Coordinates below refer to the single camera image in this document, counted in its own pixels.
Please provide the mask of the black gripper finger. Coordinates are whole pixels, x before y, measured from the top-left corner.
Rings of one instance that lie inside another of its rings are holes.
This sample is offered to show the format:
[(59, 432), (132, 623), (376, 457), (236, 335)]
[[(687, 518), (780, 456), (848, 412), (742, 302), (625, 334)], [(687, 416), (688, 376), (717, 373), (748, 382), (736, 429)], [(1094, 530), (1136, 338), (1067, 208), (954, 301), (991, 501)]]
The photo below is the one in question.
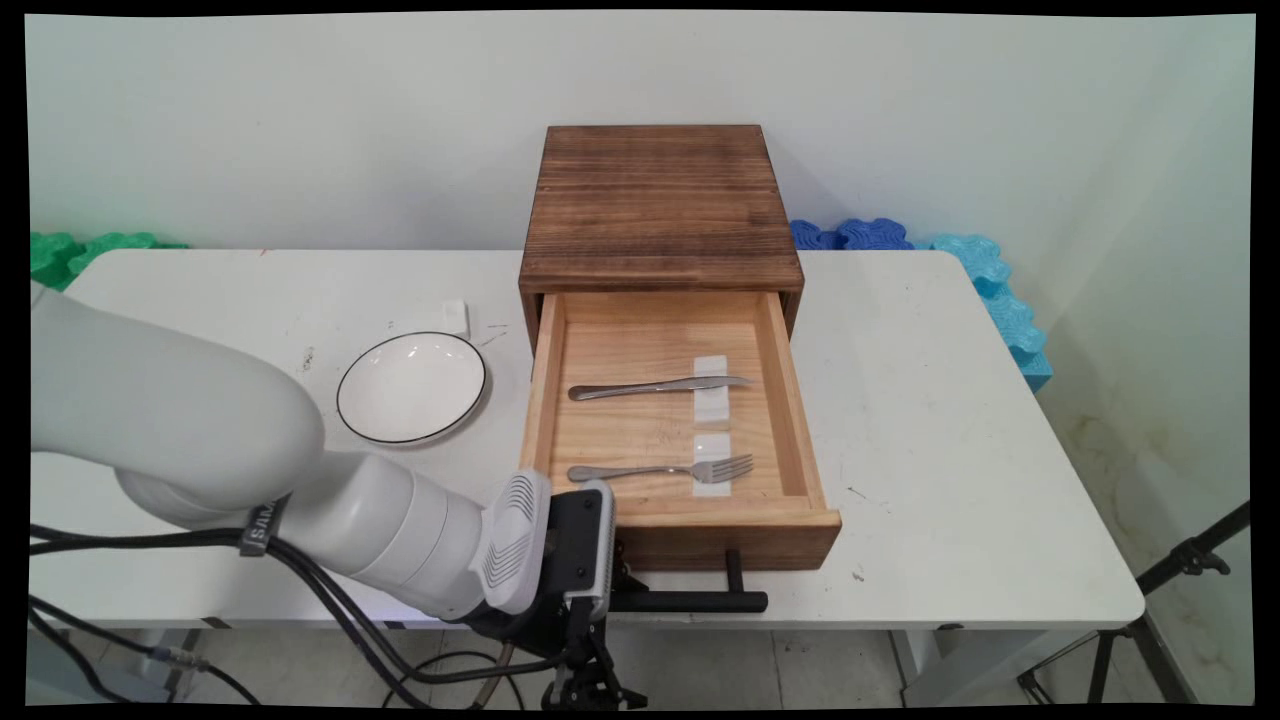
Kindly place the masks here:
[(649, 698), (622, 687), (614, 673), (614, 661), (602, 638), (590, 638), (588, 662), (588, 707), (591, 710), (641, 710)]
[(543, 692), (544, 710), (600, 710), (602, 662), (589, 659), (556, 666), (554, 679)]

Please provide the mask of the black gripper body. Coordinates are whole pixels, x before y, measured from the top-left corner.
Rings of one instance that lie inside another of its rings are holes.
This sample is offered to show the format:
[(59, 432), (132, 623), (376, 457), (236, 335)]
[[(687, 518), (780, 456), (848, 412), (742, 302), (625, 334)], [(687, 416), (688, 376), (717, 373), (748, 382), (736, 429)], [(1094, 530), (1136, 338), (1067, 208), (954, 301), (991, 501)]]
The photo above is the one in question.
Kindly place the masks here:
[[(632, 601), (643, 597), (643, 583), (628, 574), (625, 562), (621, 569), (616, 566), (623, 560), (623, 548), (622, 544), (613, 544), (608, 557), (614, 564), (611, 579), (605, 583), (611, 591), (608, 610), (635, 612), (637, 606), (634, 607)], [(557, 656), (586, 632), (586, 626), (581, 623), (580, 626), (573, 625), (571, 618), (573, 601), (567, 600), (566, 593), (591, 580), (593, 575), (586, 573), (585, 578), (579, 577), (579, 566), (570, 566), (570, 560), (575, 559), (579, 557), (571, 556), (568, 550), (548, 550), (541, 557), (534, 600), (526, 610), (516, 614), (503, 612), (483, 602), (465, 616), (465, 625), (483, 637), (511, 643), (515, 648), (539, 659)]]

